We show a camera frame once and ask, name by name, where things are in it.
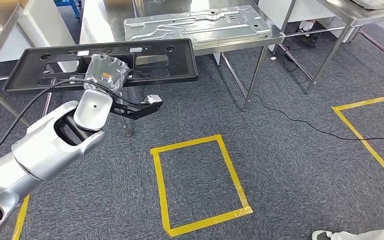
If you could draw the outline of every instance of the yellow tape square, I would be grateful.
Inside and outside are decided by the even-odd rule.
[[[217,216],[212,216],[196,222],[192,222],[189,224],[185,224],[182,226],[178,226],[175,228],[171,228],[170,220],[169,220],[169,207],[167,205],[166,188],[164,186],[163,170],[161,168],[159,153],[180,149],[180,148],[185,148],[185,147],[190,147],[193,145],[208,143],[211,141],[217,141],[218,146],[220,147],[221,154],[224,158],[224,162],[226,163],[227,169],[229,170],[230,177],[233,181],[233,185],[236,188],[236,192],[237,192],[237,195],[239,196],[239,200],[240,200],[240,203],[242,204],[242,208],[229,211]],[[222,136],[220,134],[152,148],[150,150],[150,153],[153,157],[153,162],[155,165],[156,182],[158,185],[158,193],[159,193],[159,204],[161,207],[162,228],[167,232],[167,234],[170,237],[175,237],[175,236],[189,233],[198,229],[206,228],[208,226],[222,223],[235,218],[239,218],[241,216],[244,216],[253,212],[251,207],[248,205],[248,201],[247,201],[247,198],[245,197],[244,190],[242,189],[241,183],[239,182],[238,176],[236,175],[236,171],[233,167],[228,151],[226,150],[225,143],[223,142]]]
[[[370,100],[359,101],[356,103],[350,103],[350,104],[345,104],[341,106],[334,106],[332,107],[332,109],[336,113],[336,115],[338,115],[338,117],[342,120],[342,122],[344,122],[348,126],[348,128],[357,136],[357,138],[364,139],[364,137],[362,137],[362,135],[356,130],[356,128],[347,120],[347,118],[345,118],[345,116],[341,113],[341,111],[345,109],[352,109],[352,108],[380,103],[380,102],[384,102],[384,96],[370,99]],[[370,144],[366,140],[360,140],[360,141],[363,143],[365,148],[371,153],[371,155],[373,155],[373,157],[384,168],[384,160],[382,159],[382,157],[379,156],[379,154],[373,149],[372,146],[370,146]]]

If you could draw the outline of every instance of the gray carpet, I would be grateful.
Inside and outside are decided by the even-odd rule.
[[[383,29],[369,25],[364,30],[384,44]],[[323,33],[316,49],[294,54],[314,72],[334,42]],[[286,44],[299,48],[295,39]],[[251,48],[227,53],[246,85],[259,52]],[[361,36],[340,48],[309,95],[299,87],[308,84],[302,72],[288,72],[281,54],[276,61],[268,57],[255,89],[264,104],[324,131],[354,138],[331,107],[384,96],[384,54]],[[290,122],[264,109],[256,97],[242,112],[244,99],[226,65],[215,66],[209,55],[196,62],[197,82],[126,89],[129,98],[158,94],[164,104],[155,114],[129,121],[132,137],[125,137],[111,116],[104,129],[105,145],[31,194],[22,239],[170,239],[161,224],[150,149],[215,134],[221,134],[254,212],[176,239],[309,240],[319,229],[362,233],[384,228],[384,169],[360,142]],[[51,108],[80,94],[57,93]],[[10,97],[18,106],[31,98]],[[41,112],[38,104],[32,118]],[[344,114],[364,137],[384,137],[384,104]],[[0,112],[0,137],[11,119]],[[23,132],[17,128],[0,155]],[[384,142],[374,141],[373,147],[384,155]],[[161,164],[172,228],[240,206],[216,144],[162,153]],[[11,233],[8,227],[0,239]]]

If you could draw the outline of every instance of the white pant leg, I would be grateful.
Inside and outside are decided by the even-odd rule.
[[[336,232],[332,234],[331,240],[384,240],[384,229],[369,231],[358,235],[346,231]]]

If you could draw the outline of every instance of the white cabinet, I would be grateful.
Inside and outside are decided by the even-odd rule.
[[[259,0],[259,8],[280,29],[284,23],[291,0]],[[331,18],[335,15],[316,0],[296,0],[289,23],[311,19]]]
[[[18,26],[12,29],[0,50],[0,62],[20,59],[30,42],[34,47],[75,44],[53,0],[29,0],[17,25],[21,29]],[[77,67],[73,62],[59,63],[59,66],[65,72],[74,72]]]

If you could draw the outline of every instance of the plastic wrap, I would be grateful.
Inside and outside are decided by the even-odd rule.
[[[92,54],[89,67],[84,79],[107,86],[114,92],[120,93],[129,74],[129,66],[124,61],[102,54]],[[85,83],[84,89],[98,89]]]

